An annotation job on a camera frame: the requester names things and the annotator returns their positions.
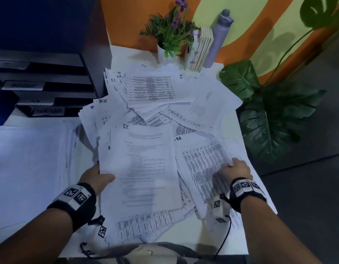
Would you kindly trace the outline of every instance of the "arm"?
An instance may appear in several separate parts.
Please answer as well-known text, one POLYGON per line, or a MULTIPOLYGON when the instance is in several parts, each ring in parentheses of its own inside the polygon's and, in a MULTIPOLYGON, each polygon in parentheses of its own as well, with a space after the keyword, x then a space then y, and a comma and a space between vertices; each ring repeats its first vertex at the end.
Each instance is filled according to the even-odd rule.
MULTIPOLYGON (((244 161, 233 159, 233 166, 223 167, 231 182, 238 177, 252 180, 244 161)), ((290 231, 263 200, 248 196, 240 204, 249 255, 258 264, 322 264, 320 260, 290 231)))
MULTIPOLYGON (((99 195, 114 180, 112 174, 98 174, 95 165, 81 176, 99 195)), ((72 220, 63 210, 50 208, 42 212, 14 235, 0 244, 0 263, 52 263, 73 234, 72 220)))

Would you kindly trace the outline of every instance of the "bottle cap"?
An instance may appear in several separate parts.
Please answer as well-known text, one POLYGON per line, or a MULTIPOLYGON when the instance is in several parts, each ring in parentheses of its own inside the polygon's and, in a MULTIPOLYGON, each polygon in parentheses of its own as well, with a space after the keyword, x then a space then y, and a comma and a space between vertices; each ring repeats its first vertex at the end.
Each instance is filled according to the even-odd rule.
POLYGON ((224 9, 218 17, 217 24, 224 28, 229 28, 234 22, 234 19, 231 18, 229 14, 230 11, 228 9, 224 9))

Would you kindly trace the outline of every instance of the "white pot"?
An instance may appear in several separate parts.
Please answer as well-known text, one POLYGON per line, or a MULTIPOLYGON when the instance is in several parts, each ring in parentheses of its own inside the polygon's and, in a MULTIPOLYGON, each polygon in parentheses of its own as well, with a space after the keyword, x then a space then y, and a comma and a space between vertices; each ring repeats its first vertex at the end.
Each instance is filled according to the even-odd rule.
POLYGON ((161 65, 167 65, 167 64, 173 64, 173 63, 178 63, 179 62, 179 57, 175 55, 174 52, 172 52, 174 57, 171 57, 168 54, 168 57, 166 58, 164 56, 164 49, 162 49, 161 47, 159 47, 159 45, 157 44, 157 56, 158 56, 158 63, 161 65))

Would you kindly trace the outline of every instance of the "wrist strap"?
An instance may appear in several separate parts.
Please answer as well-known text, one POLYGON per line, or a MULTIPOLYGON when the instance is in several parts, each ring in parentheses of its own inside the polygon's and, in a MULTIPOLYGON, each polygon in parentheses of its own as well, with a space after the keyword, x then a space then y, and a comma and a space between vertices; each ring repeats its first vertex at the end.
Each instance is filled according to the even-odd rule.
POLYGON ((231 183, 231 191, 229 194, 231 207, 240 213, 240 204, 242 200, 249 195, 267 202, 265 193, 256 182, 243 177, 235 178, 231 183))
POLYGON ((87 183, 69 186, 47 207, 67 212, 73 223, 73 232, 88 223, 96 212, 96 194, 87 183))

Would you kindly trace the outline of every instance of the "monstera plant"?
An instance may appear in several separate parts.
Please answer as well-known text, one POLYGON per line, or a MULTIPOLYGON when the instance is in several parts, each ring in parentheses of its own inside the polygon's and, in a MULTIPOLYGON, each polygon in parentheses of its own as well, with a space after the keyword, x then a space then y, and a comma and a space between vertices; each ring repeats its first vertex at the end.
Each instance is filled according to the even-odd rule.
POLYGON ((219 73, 221 82, 243 100, 240 128, 251 153, 271 162, 290 150, 300 140, 303 120, 311 116, 326 93, 307 84, 282 81, 267 85, 286 54, 313 30, 339 26, 339 0, 304 0, 300 17, 311 28, 282 56, 271 77, 259 83, 250 60, 225 66, 219 73))

